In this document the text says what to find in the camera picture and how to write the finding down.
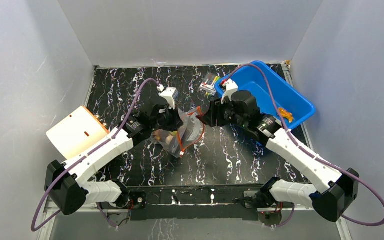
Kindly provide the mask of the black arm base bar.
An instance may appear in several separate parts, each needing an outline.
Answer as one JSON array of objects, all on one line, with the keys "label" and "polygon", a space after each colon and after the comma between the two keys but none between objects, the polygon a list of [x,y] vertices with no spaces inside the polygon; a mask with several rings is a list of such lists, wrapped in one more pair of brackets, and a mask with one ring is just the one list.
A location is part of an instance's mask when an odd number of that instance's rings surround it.
[{"label": "black arm base bar", "polygon": [[132,220],[242,219],[257,221],[264,212],[281,213],[292,204],[246,202],[260,191],[260,184],[189,186],[130,186]]}]

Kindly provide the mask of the clear zip bag orange zipper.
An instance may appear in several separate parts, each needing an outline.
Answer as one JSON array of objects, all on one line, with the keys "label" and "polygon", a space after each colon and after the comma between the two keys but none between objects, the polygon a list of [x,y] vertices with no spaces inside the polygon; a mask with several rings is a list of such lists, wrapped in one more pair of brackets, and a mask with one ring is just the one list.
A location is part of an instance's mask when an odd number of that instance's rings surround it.
[{"label": "clear zip bag orange zipper", "polygon": [[[195,107],[188,112],[179,110],[179,115],[183,121],[183,126],[177,131],[156,130],[151,134],[150,141],[153,144],[160,145],[175,158],[181,158],[189,147],[195,145],[205,132],[205,125],[197,118],[202,114],[200,106]],[[168,135],[173,135],[174,139],[170,144],[165,140]]]}]

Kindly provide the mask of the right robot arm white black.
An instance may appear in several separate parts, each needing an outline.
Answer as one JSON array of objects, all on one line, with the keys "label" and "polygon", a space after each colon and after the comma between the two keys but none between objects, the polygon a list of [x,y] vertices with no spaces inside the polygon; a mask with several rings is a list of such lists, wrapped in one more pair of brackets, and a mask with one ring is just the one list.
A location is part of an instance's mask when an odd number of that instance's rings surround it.
[{"label": "right robot arm white black", "polygon": [[310,182],[297,183],[272,177],[254,194],[244,193],[234,201],[246,208],[275,207],[287,202],[314,209],[321,217],[336,222],[357,198],[358,183],[349,177],[357,172],[349,168],[346,173],[322,164],[318,155],[302,144],[281,126],[270,114],[260,111],[256,98],[247,90],[240,90],[227,101],[214,99],[208,111],[197,118],[209,127],[235,125],[256,142],[276,153]]}]

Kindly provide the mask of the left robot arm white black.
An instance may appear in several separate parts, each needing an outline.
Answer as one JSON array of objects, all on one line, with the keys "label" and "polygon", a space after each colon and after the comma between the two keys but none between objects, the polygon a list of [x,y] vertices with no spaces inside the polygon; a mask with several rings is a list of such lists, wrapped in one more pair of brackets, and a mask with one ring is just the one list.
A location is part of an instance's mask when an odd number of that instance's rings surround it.
[{"label": "left robot arm white black", "polygon": [[125,208],[132,201],[132,193],[123,183],[95,182],[92,177],[153,132],[172,132],[182,125],[178,107],[152,104],[133,111],[124,126],[109,131],[80,106],[46,133],[66,160],[54,160],[47,166],[45,192],[64,215],[77,212],[85,204],[109,203]]}]

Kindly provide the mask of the orange toy food piece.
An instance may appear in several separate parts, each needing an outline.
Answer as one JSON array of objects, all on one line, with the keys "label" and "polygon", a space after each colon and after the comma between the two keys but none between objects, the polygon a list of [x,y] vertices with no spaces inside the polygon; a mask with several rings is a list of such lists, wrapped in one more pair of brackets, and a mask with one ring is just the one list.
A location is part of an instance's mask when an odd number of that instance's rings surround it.
[{"label": "orange toy food piece", "polygon": [[287,111],[286,109],[279,107],[278,111],[280,113],[280,116],[282,118],[285,118],[288,120],[289,123],[292,123],[294,121],[294,116],[291,112]]}]

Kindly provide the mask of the white toy garlic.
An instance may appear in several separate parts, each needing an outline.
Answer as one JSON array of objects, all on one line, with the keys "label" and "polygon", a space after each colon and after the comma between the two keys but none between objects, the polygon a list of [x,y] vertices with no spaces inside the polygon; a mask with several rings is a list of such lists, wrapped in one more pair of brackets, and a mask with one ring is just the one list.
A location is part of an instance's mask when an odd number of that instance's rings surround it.
[{"label": "white toy garlic", "polygon": [[169,135],[166,137],[166,139],[165,139],[165,143],[169,145],[169,144],[173,141],[173,139],[174,139],[174,136],[171,135],[171,134],[169,134]]}]

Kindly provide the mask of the blue plastic bin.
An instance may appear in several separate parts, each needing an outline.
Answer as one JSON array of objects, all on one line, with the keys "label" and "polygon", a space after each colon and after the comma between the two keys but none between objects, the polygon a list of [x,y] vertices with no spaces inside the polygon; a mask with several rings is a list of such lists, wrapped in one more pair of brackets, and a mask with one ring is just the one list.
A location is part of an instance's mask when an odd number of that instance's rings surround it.
[{"label": "blue plastic bin", "polygon": [[[316,107],[264,62],[255,60],[252,64],[264,72],[276,105],[292,114],[294,118],[292,122],[285,120],[289,129],[295,129],[315,114]],[[231,79],[236,83],[239,91],[247,90],[251,92],[256,98],[257,105],[262,113],[278,116],[266,81],[259,70],[252,66],[244,66],[234,73]]]}]

